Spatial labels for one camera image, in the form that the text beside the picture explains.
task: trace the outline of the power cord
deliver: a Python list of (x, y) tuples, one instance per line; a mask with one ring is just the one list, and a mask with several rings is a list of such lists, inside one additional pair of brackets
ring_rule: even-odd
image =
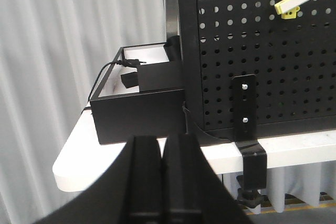
[(109, 63), (106, 63), (99, 71), (99, 74), (97, 75), (96, 77), (96, 80), (91, 88), (91, 91), (90, 91), (90, 94), (89, 94), (89, 97), (88, 97), (88, 102), (90, 102), (90, 99), (91, 99), (91, 96), (92, 96), (92, 93), (94, 91), (94, 88), (96, 87), (97, 85), (97, 82), (99, 80), (99, 77), (101, 76), (101, 73), (104, 71), (104, 69), (109, 66), (109, 65), (112, 65), (112, 64), (117, 64), (117, 65), (122, 65), (124, 67), (128, 67), (128, 68), (136, 68), (138, 65), (140, 65), (141, 63), (146, 63), (145, 61), (140, 61), (138, 59), (122, 59), (122, 60), (117, 60), (117, 61), (111, 61)]

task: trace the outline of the curtain fold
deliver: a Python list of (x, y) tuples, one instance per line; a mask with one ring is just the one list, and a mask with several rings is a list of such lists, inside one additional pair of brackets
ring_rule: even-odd
[(31, 223), (75, 194), (51, 167), (120, 46), (165, 40), (162, 0), (0, 0), (0, 223)]

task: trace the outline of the gray curtain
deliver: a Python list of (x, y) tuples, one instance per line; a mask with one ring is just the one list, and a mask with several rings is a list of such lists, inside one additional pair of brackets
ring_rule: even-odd
[(162, 42), (162, 0), (0, 0), (0, 223), (31, 223), (74, 194), (51, 167), (100, 67)]

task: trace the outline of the white table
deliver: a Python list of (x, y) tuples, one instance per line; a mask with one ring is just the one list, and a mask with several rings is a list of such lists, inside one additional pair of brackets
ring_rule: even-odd
[[(125, 52), (126, 58), (148, 63), (166, 61), (162, 45)], [(123, 68), (122, 73), (134, 71)], [(138, 92), (117, 82), (115, 92)], [(63, 191), (81, 191), (90, 186), (115, 160), (124, 143), (99, 145), (91, 111), (84, 111), (57, 157), (52, 171)], [(165, 139), (158, 139), (163, 150)], [(336, 160), (336, 131), (325, 131), (259, 140), (267, 152), (267, 167), (284, 167)], [(217, 174), (241, 172), (243, 158), (234, 143), (203, 147), (202, 151)]]

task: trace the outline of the metal bracket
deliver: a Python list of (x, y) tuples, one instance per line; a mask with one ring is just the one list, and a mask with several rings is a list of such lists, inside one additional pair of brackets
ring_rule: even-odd
[(232, 79), (234, 139), (243, 156), (243, 190), (266, 188), (267, 154), (257, 140), (256, 76)]

